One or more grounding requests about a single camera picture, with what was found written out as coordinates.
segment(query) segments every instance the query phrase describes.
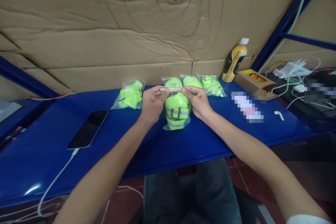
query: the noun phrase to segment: forearm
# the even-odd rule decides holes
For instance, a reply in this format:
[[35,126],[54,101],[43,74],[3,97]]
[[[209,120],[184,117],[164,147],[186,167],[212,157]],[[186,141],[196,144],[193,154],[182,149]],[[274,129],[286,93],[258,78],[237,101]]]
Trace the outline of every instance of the forearm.
[[287,169],[266,145],[217,113],[212,111],[203,118],[203,121],[223,139],[238,158],[259,173],[267,182],[271,182],[274,178],[274,174],[269,170],[275,170],[274,172],[281,174],[283,169]]
[[286,220],[295,214],[329,219],[288,167],[265,144],[213,111],[203,121],[223,139],[238,158],[268,183]]
[[55,223],[93,223],[152,125],[153,122],[138,119],[77,184]]

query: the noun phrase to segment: white sleeve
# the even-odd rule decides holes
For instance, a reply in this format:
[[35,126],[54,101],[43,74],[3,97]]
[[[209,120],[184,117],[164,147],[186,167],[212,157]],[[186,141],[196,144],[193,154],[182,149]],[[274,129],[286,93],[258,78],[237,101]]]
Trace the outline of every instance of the white sleeve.
[[330,221],[313,215],[294,215],[286,224],[332,224]]

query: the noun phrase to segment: bottle cap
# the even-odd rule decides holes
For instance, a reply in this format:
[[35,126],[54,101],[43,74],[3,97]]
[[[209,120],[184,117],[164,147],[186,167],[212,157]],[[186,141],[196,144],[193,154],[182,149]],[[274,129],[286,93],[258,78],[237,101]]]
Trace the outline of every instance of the bottle cap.
[[248,39],[247,38],[242,38],[240,43],[241,44],[247,44],[249,42],[249,40],[250,40],[249,38]]

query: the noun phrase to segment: power strip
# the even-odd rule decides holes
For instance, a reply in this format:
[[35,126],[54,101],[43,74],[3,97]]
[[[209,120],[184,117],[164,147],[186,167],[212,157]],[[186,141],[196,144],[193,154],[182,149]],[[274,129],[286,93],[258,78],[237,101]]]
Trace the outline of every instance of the power strip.
[[282,69],[274,69],[273,73],[275,76],[278,76],[280,79],[287,78],[288,74],[292,71],[290,77],[306,76],[311,74],[311,71],[304,68],[305,62],[288,62]]

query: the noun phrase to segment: jeans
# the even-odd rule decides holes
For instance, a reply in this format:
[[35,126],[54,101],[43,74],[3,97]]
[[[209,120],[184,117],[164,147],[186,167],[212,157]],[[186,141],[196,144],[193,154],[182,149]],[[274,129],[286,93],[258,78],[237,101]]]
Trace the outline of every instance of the jeans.
[[239,205],[224,159],[196,165],[193,186],[175,170],[145,177],[144,224],[241,224]]

